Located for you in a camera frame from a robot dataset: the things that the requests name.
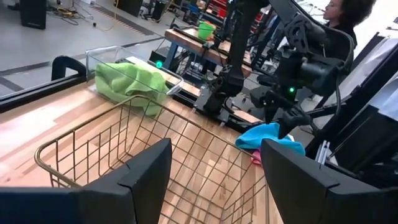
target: gray floor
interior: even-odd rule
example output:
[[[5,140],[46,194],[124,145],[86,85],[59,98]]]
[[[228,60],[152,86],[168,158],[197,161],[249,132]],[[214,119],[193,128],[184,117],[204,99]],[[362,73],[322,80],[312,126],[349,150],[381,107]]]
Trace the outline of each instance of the gray floor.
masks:
[[[12,73],[11,71],[20,67],[51,62],[59,55],[76,57],[88,49],[155,40],[127,48],[140,58],[147,60],[152,50],[170,45],[168,41],[159,40],[159,37],[162,37],[164,31],[169,27],[173,15],[166,14],[159,23],[155,23],[115,9],[113,0],[96,0],[96,3],[151,30],[153,35],[142,35],[114,22],[111,18],[92,10],[89,5],[82,2],[80,4],[93,15],[93,20],[80,20],[78,26],[73,26],[61,19],[47,16],[47,28],[45,30],[22,27],[19,13],[0,5],[0,96],[50,82],[50,66],[19,73]],[[79,11],[83,15],[87,15],[86,12]],[[96,22],[99,28],[93,27],[92,22]],[[186,25],[180,21],[177,21],[177,24],[180,26]],[[111,30],[102,31],[111,26],[113,27]],[[82,63],[85,63],[83,57],[80,59]],[[245,80],[245,89],[250,90],[257,86],[256,75],[253,74]],[[292,134],[297,141],[304,145],[307,145],[312,138],[311,135],[299,128],[293,130]]]

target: wooden countertop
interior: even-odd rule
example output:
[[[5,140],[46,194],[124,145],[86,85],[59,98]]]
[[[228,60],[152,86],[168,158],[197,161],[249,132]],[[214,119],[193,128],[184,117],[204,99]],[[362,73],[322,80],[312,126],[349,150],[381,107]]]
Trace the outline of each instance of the wooden countertop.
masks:
[[[185,29],[184,32],[197,36],[198,31],[195,28]],[[202,44],[187,37],[186,35],[180,34],[173,29],[167,29],[165,31],[165,38],[172,42],[177,42],[179,46],[186,47],[195,51],[196,54],[201,54],[203,52]],[[219,49],[224,50],[225,52],[229,52],[229,48],[231,47],[231,43],[229,41],[224,41],[220,43]],[[225,54],[220,54],[215,50],[209,50],[206,53],[206,57],[210,58],[213,61],[218,61],[219,64],[226,64],[226,59],[228,58]],[[248,64],[251,63],[250,53],[246,51],[244,59]],[[250,76],[252,70],[250,66],[242,65],[242,72],[245,77]]]
[[[130,58],[130,60],[134,60],[136,63],[145,63],[134,58]],[[163,73],[163,75],[170,82],[177,81],[177,79],[166,73]],[[36,149],[43,143],[56,138],[114,106],[114,103],[105,100],[102,96],[91,91],[89,89],[90,85],[92,85],[92,82],[83,83],[0,115],[0,185],[20,187],[50,186],[48,172],[39,168],[33,159]],[[198,89],[188,84],[185,84],[183,88],[199,94]],[[233,144],[239,136],[239,133],[236,131],[220,127],[205,117],[192,113],[191,108],[187,108],[174,100],[167,100],[164,105],[174,113],[192,122],[192,124],[212,133],[218,133],[219,138],[225,142]],[[86,141],[85,139],[98,134],[118,119],[118,115],[111,114],[99,121],[93,122],[88,127],[76,132],[78,134],[76,141]],[[135,122],[133,119],[131,122],[129,127],[141,125],[140,123],[133,124]],[[62,140],[59,144],[65,150],[71,149],[72,146],[70,139]],[[44,151],[42,158],[44,158],[44,162],[54,165],[54,150]],[[250,181],[263,178],[264,176],[262,168],[254,165],[250,167],[252,168],[248,170],[249,178],[245,180],[245,185],[250,184]],[[266,205],[266,195],[270,195],[271,198],[269,206]],[[266,220],[268,218],[265,212],[267,207],[269,208],[269,223],[282,223],[268,188],[260,190],[258,194],[254,195],[253,200],[256,207],[253,211],[254,223],[267,223]]]

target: clear plastic bin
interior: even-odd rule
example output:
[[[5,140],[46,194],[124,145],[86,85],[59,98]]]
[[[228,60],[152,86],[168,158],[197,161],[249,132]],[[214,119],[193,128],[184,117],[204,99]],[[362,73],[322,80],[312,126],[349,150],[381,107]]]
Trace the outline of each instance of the clear plastic bin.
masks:
[[[178,93],[184,84],[181,76],[166,73],[119,46],[87,50],[86,67],[87,80],[94,82],[91,90],[115,103],[144,96],[136,98],[132,105],[143,108],[147,115],[160,111],[157,105],[148,105],[147,98],[164,105],[170,100],[168,96]]]

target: table leg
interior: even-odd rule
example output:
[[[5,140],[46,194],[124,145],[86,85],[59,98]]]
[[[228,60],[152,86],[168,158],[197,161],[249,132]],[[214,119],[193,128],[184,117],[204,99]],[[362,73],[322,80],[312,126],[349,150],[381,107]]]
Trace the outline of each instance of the table leg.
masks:
[[[165,69],[169,69],[170,68],[170,66],[172,64],[172,61],[173,61],[173,59],[175,57],[175,54],[177,53],[177,49],[178,49],[178,45],[175,44],[175,43],[172,43],[172,45],[170,46],[169,52],[167,53],[166,61],[163,64],[163,67]]]

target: green towel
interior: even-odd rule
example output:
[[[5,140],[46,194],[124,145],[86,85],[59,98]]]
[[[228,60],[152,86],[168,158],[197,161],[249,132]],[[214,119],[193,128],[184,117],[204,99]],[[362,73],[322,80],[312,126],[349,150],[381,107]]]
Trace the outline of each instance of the green towel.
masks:
[[[162,103],[169,90],[162,74],[133,63],[97,65],[95,85],[98,92],[118,103],[133,95],[146,96],[156,103]],[[131,105],[142,107],[149,116],[157,115],[161,110],[161,107],[143,98],[133,99]]]

